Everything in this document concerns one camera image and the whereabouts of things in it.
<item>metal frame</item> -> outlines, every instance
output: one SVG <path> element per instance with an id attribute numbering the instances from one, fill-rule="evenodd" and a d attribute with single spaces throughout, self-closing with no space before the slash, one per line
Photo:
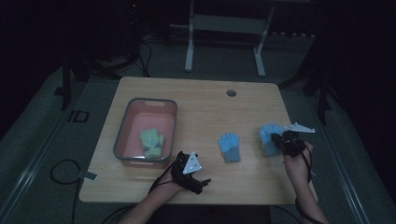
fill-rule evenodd
<path id="1" fill-rule="evenodd" d="M 244 33 L 261 35 L 260 43 L 253 48 L 259 77 L 265 77 L 264 65 L 262 62 L 262 47 L 268 29 L 273 18 L 275 7 L 271 7 L 266 20 L 244 19 L 234 17 L 208 16 L 194 14 L 194 0 L 190 0 L 190 25 L 189 25 L 189 45 L 187 48 L 186 64 L 184 70 L 192 71 L 192 60 L 194 54 L 194 30 L 210 30 L 233 33 Z"/>

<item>person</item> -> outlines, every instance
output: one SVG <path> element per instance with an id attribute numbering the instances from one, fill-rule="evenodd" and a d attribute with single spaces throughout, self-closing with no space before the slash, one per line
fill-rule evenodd
<path id="1" fill-rule="evenodd" d="M 309 159 L 309 153 L 312 152 L 314 147 L 308 142 L 305 142 L 305 145 L 306 148 L 303 153 Z M 307 181 L 309 171 L 306 168 L 303 157 L 296 156 L 293 158 L 289 155 L 283 155 L 283 158 L 286 172 L 297 196 L 296 202 L 299 204 L 301 210 L 304 211 L 306 216 L 313 218 L 318 223 L 329 223 L 321 211 L 311 188 L 309 187 L 309 183 Z M 163 176 L 160 184 L 168 181 L 172 181 L 172 175 L 169 171 Z M 119 223 L 143 224 L 148 222 L 158 208 L 163 204 L 168 203 L 182 190 L 183 188 L 175 182 L 158 185 L 145 199 L 143 199 L 142 202 L 129 211 Z M 309 218 L 304 216 L 302 216 L 301 221 L 304 224 L 312 223 Z"/>

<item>table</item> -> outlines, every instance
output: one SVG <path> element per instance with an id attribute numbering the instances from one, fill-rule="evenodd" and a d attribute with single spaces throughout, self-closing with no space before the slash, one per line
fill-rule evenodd
<path id="1" fill-rule="evenodd" d="M 228 90 L 235 91 L 235 97 Z M 121 79 L 88 170 L 98 177 L 84 181 L 79 194 L 83 202 L 138 203 L 163 173 L 163 169 L 125 167 L 113 155 L 126 106 L 135 97 L 177 102 L 171 160 L 180 150 L 194 151 L 203 166 L 194 178 L 212 179 L 201 194 L 185 190 L 169 203 L 294 203 L 282 157 L 265 157 L 259 136 L 264 123 L 290 124 L 275 84 L 148 77 Z M 220 155 L 217 140 L 227 132 L 240 136 L 240 162 L 225 163 Z"/>

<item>blue glove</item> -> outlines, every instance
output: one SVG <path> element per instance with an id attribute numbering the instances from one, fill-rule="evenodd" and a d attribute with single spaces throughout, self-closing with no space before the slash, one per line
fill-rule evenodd
<path id="1" fill-rule="evenodd" d="M 266 156 L 273 156 L 280 154 L 279 149 L 276 148 L 275 143 L 271 140 L 271 133 L 282 134 L 285 130 L 277 124 L 264 124 L 260 129 L 260 136 L 262 137 L 262 144 L 264 145 L 264 153 Z"/>
<path id="2" fill-rule="evenodd" d="M 225 162 L 241 161 L 238 135 L 225 133 L 220 137 L 218 143 Z"/>

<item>plastic container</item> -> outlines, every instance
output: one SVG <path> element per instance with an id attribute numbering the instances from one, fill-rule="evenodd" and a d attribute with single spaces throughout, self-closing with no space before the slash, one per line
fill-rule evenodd
<path id="1" fill-rule="evenodd" d="M 176 118 L 175 101 L 134 98 L 129 102 L 120 126 L 113 150 L 115 157 L 124 166 L 163 168 L 172 155 Z M 163 136 L 161 156 L 148 158 L 140 134 L 153 129 Z"/>

